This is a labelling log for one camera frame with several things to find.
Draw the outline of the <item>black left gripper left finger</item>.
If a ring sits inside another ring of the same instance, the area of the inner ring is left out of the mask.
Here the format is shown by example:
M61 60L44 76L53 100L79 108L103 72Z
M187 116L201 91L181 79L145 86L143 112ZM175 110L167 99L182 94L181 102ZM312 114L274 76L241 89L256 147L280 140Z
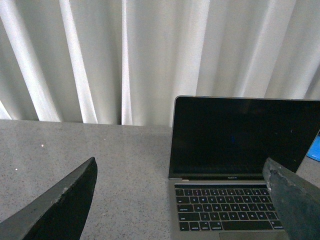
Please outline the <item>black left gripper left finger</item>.
M91 208L98 166L91 157L0 224L2 240L78 240Z

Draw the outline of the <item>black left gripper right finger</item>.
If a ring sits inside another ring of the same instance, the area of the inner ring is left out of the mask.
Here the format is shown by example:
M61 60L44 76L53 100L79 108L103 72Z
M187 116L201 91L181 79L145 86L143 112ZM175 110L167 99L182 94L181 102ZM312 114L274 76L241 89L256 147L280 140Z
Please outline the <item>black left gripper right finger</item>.
M290 240L320 238L320 189L271 158L263 177Z

